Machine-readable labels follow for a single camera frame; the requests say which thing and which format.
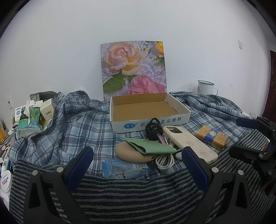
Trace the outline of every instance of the striped towel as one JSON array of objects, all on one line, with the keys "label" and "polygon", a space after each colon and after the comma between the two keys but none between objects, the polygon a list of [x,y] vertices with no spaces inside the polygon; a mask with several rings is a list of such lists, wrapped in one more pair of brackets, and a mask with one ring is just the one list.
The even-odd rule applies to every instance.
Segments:
[{"label": "striped towel", "polygon": [[[238,144],[262,149],[267,139],[257,130],[242,138]],[[219,154],[212,166],[224,172],[244,171],[253,207],[253,223],[257,223],[270,208],[274,196],[267,197],[260,185],[260,177],[252,165],[229,156],[228,150]],[[58,165],[38,167],[19,160],[14,169],[10,194],[10,212],[19,223],[23,223],[23,208],[28,180],[33,170],[54,171]],[[219,194],[213,211],[207,221],[211,221],[222,202],[225,190]],[[77,203],[92,223],[183,223],[199,202],[200,191],[187,169],[171,175],[162,175],[150,180],[107,180],[86,174],[78,189],[72,193]],[[51,192],[61,218],[68,221],[56,194]]]}]

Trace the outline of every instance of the floral picture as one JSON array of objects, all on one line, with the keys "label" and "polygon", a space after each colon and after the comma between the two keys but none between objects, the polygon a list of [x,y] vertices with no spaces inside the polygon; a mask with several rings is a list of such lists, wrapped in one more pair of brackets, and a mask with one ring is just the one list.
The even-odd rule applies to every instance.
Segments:
[{"label": "floral picture", "polygon": [[101,56],[105,100],[112,96],[166,92],[163,42],[102,44]]}]

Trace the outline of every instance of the pink rose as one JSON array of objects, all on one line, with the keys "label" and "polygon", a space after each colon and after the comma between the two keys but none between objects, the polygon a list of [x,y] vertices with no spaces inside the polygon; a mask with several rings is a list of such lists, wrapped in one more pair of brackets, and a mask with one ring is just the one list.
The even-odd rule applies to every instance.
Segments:
[{"label": "pink rose", "polygon": [[131,80],[132,87],[128,88],[128,95],[143,93],[165,93],[166,88],[163,84],[153,81],[147,75],[139,75]]},{"label": "pink rose", "polygon": [[103,55],[103,65],[114,75],[122,72],[125,76],[134,75],[140,68],[147,54],[139,51],[138,46],[127,42],[110,44],[109,51]]}]

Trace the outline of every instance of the white mug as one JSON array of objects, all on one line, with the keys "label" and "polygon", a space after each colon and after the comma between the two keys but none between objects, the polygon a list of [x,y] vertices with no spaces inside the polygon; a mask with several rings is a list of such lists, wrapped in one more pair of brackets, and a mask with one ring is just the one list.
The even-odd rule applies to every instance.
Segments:
[{"label": "white mug", "polygon": [[212,82],[198,80],[197,93],[204,94],[204,95],[213,94],[214,88],[217,90],[217,93],[218,93],[218,89],[214,87],[214,85],[215,84]]}]

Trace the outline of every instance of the white jar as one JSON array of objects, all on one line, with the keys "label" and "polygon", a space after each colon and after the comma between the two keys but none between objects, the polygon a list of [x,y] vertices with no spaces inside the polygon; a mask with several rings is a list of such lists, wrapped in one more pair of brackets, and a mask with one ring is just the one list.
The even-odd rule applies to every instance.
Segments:
[{"label": "white jar", "polygon": [[1,183],[0,183],[0,197],[3,200],[4,204],[6,207],[9,209],[9,198],[10,198],[10,188],[12,186],[12,177],[13,175],[9,170],[5,171],[3,173],[3,176],[1,178]]}]

